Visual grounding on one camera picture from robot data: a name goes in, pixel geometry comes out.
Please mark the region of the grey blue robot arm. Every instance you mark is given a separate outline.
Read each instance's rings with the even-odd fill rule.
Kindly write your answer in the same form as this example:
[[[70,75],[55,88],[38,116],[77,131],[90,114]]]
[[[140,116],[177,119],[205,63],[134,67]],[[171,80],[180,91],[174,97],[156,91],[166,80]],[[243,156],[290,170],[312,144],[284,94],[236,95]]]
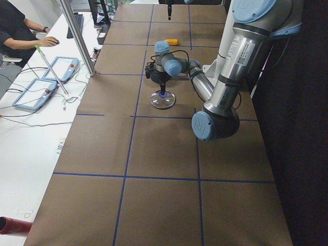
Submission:
[[[173,5],[182,5],[182,4],[190,4],[193,0],[165,0],[165,4],[167,5],[167,11],[168,11],[168,20],[171,20],[172,16],[172,6]]]
[[[166,82],[184,73],[203,109],[192,117],[195,136],[203,141],[227,138],[239,128],[233,103],[249,73],[259,73],[264,42],[300,31],[303,1],[231,1],[218,56],[204,71],[199,62],[175,57],[166,41],[155,44],[146,77],[160,85],[157,95],[168,96]]]

